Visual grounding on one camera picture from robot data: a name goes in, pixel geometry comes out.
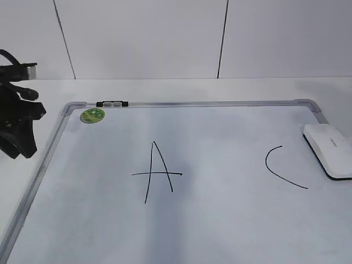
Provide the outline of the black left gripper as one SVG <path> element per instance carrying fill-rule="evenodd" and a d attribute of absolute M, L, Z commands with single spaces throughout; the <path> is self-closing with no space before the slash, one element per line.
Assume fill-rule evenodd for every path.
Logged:
<path fill-rule="evenodd" d="M 12 159 L 31 158 L 37 151 L 33 122 L 46 110 L 37 91 L 1 80 L 1 151 Z"/>

